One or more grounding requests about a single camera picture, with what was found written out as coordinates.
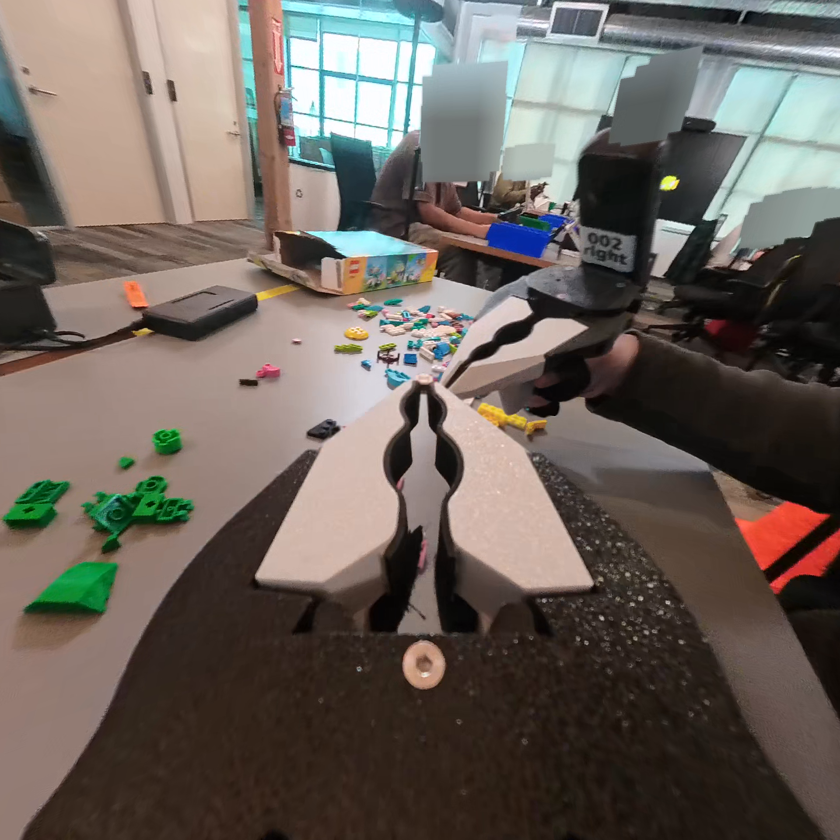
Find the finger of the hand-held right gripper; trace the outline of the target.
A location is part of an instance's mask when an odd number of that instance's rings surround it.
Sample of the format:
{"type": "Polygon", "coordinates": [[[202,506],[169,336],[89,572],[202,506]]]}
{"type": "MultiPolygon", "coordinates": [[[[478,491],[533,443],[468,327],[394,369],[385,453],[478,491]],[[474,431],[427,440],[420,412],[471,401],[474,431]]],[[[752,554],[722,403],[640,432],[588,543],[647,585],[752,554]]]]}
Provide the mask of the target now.
{"type": "Polygon", "coordinates": [[[499,384],[519,372],[520,351],[506,356],[513,344],[526,339],[537,322],[528,301],[518,297],[477,318],[467,330],[453,360],[442,375],[442,384],[499,384]]]}
{"type": "Polygon", "coordinates": [[[480,397],[533,382],[552,352],[586,330],[587,325],[572,319],[538,321],[524,338],[502,344],[484,359],[467,362],[448,389],[458,397],[480,397]]]}

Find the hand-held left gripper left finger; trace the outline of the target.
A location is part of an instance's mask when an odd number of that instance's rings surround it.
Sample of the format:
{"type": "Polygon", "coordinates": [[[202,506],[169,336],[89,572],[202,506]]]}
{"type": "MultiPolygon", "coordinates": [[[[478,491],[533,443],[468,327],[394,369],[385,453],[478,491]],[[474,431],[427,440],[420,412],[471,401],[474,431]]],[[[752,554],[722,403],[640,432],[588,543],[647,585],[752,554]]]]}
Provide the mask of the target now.
{"type": "Polygon", "coordinates": [[[321,446],[255,573],[263,589],[334,605],[361,628],[396,632],[422,565],[399,487],[413,462],[422,386],[410,381],[321,446]]]}

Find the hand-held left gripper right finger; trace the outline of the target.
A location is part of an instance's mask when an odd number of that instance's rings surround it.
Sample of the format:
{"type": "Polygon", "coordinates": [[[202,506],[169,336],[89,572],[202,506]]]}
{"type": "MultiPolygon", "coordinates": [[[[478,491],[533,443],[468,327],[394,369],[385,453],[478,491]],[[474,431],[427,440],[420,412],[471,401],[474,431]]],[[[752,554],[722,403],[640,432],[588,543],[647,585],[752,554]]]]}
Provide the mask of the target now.
{"type": "Polygon", "coordinates": [[[448,486],[434,587],[444,632],[485,632],[510,606],[595,582],[528,452],[440,384],[427,389],[448,486]]]}

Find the pile of colourful toy bricks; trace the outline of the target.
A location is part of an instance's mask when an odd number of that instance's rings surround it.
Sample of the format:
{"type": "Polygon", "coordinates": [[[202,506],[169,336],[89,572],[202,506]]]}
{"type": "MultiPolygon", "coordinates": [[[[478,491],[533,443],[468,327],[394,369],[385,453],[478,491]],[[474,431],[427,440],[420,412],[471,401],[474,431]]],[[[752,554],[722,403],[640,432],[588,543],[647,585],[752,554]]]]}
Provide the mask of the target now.
{"type": "Polygon", "coordinates": [[[448,365],[475,321],[473,316],[456,308],[431,305],[412,307],[400,298],[373,303],[365,297],[359,297],[348,304],[348,309],[355,317],[348,328],[363,327],[370,337],[365,341],[351,342],[343,335],[340,343],[357,343],[363,352],[335,354],[358,355],[360,361],[378,363],[378,350],[395,350],[401,355],[398,364],[415,367],[420,361],[425,361],[437,373],[448,365]]]}

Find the person's right forearm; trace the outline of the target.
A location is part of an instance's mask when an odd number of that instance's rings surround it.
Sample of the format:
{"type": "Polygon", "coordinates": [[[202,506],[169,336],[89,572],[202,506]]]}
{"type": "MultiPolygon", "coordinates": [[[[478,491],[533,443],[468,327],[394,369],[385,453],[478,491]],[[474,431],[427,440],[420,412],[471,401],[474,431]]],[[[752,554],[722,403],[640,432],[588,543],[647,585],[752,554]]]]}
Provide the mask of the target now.
{"type": "Polygon", "coordinates": [[[838,388],[742,371],[635,332],[622,341],[635,355],[617,383],[587,395],[593,413],[783,501],[838,513],[838,388]]]}

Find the grey desk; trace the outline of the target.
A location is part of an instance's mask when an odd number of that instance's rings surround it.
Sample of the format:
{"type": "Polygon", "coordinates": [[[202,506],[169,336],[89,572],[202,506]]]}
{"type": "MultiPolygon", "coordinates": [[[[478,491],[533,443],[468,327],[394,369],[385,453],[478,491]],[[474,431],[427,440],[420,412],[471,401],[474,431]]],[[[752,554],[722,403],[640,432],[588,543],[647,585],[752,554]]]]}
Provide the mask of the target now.
{"type": "Polygon", "coordinates": [[[535,599],[549,632],[353,632],[254,576],[317,455],[390,395],[333,354],[349,313],[294,290],[197,343],[152,335],[2,377],[2,838],[823,838],[794,780],[822,686],[709,468],[563,409],[532,444],[594,571],[535,599]],[[293,345],[293,338],[302,339],[293,345]],[[263,364],[281,368],[257,387],[263,364]],[[167,478],[190,521],[101,552],[81,504],[167,478]],[[99,616],[25,615],[78,562],[119,565],[99,616]]]}

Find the black monitor on stand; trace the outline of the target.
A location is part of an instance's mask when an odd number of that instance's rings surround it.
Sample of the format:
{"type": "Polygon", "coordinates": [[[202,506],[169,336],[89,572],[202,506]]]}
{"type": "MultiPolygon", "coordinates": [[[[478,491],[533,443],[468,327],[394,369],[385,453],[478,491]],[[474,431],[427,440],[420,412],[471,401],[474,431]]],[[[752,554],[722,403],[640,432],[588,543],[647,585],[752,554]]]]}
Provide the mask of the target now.
{"type": "Polygon", "coordinates": [[[745,141],[741,135],[717,131],[670,134],[657,219],[700,224],[745,141]]]}

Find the yellow cardboard toy box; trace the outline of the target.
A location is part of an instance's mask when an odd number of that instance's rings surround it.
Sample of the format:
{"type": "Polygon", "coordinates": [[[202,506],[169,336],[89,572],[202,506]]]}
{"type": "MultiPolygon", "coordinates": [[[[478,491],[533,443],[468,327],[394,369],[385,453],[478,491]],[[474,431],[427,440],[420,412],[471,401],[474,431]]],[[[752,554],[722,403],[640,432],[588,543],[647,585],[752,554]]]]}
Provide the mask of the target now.
{"type": "Polygon", "coordinates": [[[274,233],[253,265],[300,287],[346,297],[430,282],[438,251],[372,231],[274,233]]]}

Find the white ceiling vent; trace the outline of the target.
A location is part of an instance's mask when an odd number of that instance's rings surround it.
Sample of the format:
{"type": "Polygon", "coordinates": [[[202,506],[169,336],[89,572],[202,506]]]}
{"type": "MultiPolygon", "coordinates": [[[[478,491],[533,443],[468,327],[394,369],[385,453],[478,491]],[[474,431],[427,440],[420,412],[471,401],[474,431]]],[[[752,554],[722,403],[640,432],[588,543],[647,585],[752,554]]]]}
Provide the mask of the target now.
{"type": "Polygon", "coordinates": [[[555,2],[546,37],[598,40],[609,10],[606,3],[555,2]]]}

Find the group of green toy bricks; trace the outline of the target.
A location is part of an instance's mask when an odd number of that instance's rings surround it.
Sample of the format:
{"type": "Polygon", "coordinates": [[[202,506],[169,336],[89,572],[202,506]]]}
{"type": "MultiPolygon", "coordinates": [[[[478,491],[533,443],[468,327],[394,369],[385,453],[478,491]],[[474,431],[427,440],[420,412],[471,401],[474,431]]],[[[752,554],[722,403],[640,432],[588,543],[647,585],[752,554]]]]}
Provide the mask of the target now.
{"type": "MultiPolygon", "coordinates": [[[[44,529],[57,515],[57,502],[70,483],[42,479],[18,495],[2,521],[12,530],[44,529]]],[[[132,526],[172,526],[189,522],[194,501],[169,497],[169,482],[161,475],[140,480],[130,492],[96,492],[81,504],[92,530],[102,536],[101,552],[122,546],[121,537],[132,526]]],[[[78,562],[64,570],[24,607],[25,615],[59,614],[99,616],[109,606],[119,565],[112,561],[78,562]]]]}

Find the white recycling cabinet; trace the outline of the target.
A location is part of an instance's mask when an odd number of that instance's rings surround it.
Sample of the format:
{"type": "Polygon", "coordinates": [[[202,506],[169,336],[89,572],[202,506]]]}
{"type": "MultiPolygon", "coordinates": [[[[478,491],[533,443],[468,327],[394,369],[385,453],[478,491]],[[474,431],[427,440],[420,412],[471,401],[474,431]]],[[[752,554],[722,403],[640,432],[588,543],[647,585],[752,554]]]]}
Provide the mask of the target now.
{"type": "Polygon", "coordinates": [[[328,232],[338,229],[340,193],[334,169],[307,161],[290,161],[291,230],[328,232]]]}

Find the wooden pillar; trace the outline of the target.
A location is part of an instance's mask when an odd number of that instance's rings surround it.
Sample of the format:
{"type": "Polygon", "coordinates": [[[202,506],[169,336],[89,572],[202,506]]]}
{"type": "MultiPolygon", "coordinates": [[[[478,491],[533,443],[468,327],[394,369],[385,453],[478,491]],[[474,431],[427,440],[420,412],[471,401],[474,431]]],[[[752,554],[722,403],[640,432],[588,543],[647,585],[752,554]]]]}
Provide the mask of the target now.
{"type": "Polygon", "coordinates": [[[266,246],[272,250],[275,233],[291,229],[289,153],[278,121],[281,93],[286,88],[281,1],[249,1],[248,19],[255,72],[266,246]]]}

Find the person's torso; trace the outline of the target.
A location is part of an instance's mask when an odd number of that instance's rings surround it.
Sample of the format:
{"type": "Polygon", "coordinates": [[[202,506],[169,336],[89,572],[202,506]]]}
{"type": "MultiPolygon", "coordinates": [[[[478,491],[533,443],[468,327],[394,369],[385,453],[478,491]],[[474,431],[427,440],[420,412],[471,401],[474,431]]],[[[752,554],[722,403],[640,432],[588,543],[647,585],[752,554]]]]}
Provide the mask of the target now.
{"type": "Polygon", "coordinates": [[[779,601],[804,650],[826,700],[822,712],[795,705],[798,726],[797,772],[787,773],[823,838],[838,838],[838,724],[829,723],[827,706],[839,712],[839,583],[838,574],[800,575],[790,579],[779,601]]]}

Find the white door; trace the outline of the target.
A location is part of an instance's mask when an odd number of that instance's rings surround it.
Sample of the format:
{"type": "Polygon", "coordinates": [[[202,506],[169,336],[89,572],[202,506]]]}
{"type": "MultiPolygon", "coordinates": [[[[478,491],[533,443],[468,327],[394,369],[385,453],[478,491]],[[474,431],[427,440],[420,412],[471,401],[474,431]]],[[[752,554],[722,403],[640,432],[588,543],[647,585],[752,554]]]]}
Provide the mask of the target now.
{"type": "Polygon", "coordinates": [[[154,13],[192,217],[245,220],[248,166],[233,4],[155,1],[154,13]]]}
{"type": "Polygon", "coordinates": [[[62,220],[164,222],[119,2],[3,1],[2,36],[62,220]]]}

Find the silver ceiling duct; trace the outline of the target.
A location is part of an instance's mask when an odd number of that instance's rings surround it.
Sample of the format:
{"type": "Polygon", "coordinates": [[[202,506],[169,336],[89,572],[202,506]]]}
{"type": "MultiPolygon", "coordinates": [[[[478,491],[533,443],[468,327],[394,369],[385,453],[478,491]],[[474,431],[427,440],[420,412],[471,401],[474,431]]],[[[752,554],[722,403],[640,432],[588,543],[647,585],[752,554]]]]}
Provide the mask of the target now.
{"type": "MultiPolygon", "coordinates": [[[[546,37],[553,3],[523,5],[516,36],[577,39],[546,37]]],[[[709,56],[838,69],[838,2],[594,3],[610,7],[596,46],[636,52],[700,46],[709,56]]]]}

